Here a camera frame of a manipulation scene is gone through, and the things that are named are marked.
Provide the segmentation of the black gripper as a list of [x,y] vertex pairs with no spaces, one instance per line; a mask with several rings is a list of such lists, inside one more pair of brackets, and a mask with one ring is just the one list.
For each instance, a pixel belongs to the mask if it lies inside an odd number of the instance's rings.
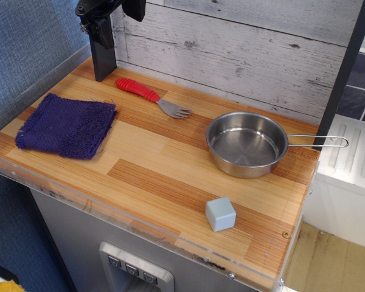
[[[111,21],[108,16],[120,6],[122,1],[82,0],[75,8],[80,18],[81,30],[93,33],[93,40],[106,50],[113,48]],[[146,0],[126,0],[122,3],[123,12],[130,18],[142,22],[145,16]]]

